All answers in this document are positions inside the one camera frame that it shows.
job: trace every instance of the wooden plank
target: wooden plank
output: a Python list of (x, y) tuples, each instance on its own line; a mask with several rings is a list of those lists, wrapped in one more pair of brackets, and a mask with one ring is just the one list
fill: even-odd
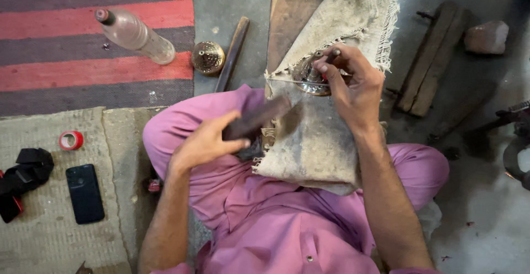
[(267, 70), (273, 72), (323, 0), (271, 0)]
[(250, 25), (250, 20), (246, 16), (242, 16), (235, 28), (234, 36), (232, 37), (232, 42), (230, 42), (229, 52), (226, 55), (225, 65), (221, 69), (219, 75), (219, 80), (217, 81), (217, 86), (215, 87), (215, 93), (224, 92), (226, 86), (230, 81), (230, 76), (234, 72), (235, 63), (237, 62), (237, 57), (245, 41), (245, 36), (247, 35), (248, 26)]
[(434, 56), (438, 52), (442, 40), (453, 21), (457, 8), (458, 6), (454, 2), (446, 1), (436, 10), (436, 19), (425, 34), (409, 74), (407, 75), (407, 80), (403, 85), (403, 95), (397, 103), (397, 107), (401, 110), (408, 112), (412, 108), (421, 83), (425, 79), (425, 75), (434, 60)]
[(462, 34), (467, 29), (467, 24), (471, 18), (471, 11), (459, 7), (455, 17), (445, 34), (445, 37), (436, 52), (433, 63), (429, 67), (423, 82), (414, 99), (410, 113), (416, 116), (424, 116), (433, 102), (434, 95), (438, 89), (438, 81), (445, 74), (445, 69), (453, 57), (455, 46), (462, 38)]

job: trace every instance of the string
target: string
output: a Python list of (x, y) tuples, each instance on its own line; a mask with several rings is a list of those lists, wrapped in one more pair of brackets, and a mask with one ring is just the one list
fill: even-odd
[(314, 85), (314, 86), (326, 86), (329, 87), (329, 84), (319, 84), (319, 83), (312, 83), (310, 81), (292, 81), (290, 79), (281, 79), (281, 78), (268, 78), (270, 81), (286, 81), (288, 83), (295, 83), (295, 84), (306, 84), (306, 85)]

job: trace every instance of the wooden stick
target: wooden stick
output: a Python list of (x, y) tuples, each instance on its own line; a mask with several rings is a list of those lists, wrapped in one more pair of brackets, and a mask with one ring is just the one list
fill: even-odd
[(226, 55), (225, 66), (221, 70), (219, 75), (219, 80), (217, 81), (217, 86), (215, 87), (215, 93), (226, 91), (226, 86), (229, 83), (230, 77), (234, 72), (235, 63), (237, 62), (237, 57), (241, 51), (241, 46), (247, 35), (248, 25), (250, 25), (250, 20), (246, 16), (242, 16), (237, 24), (237, 27), (232, 37), (232, 42), (230, 43), (230, 48), (228, 55)]

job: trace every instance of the burlap cloth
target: burlap cloth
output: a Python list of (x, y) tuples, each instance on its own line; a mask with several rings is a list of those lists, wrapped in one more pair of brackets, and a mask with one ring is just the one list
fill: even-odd
[(265, 73), (271, 95), (288, 94), (292, 111), (273, 121), (275, 137), (254, 172), (306, 187), (348, 195), (361, 187), (353, 136), (329, 96), (302, 92), (292, 80), (293, 67), (315, 51), (336, 42), (360, 48), (374, 67), (390, 66), (388, 40), (398, 11), (397, 0), (324, 0), (302, 29), (282, 63)]

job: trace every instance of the red striped rug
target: red striped rug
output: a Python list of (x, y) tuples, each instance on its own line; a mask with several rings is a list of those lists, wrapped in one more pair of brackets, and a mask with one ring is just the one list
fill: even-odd
[[(94, 19), (98, 7), (139, 16), (173, 43), (175, 60), (161, 66), (110, 42)], [(192, 97), (194, 34), (192, 0), (0, 0), (0, 116)]]

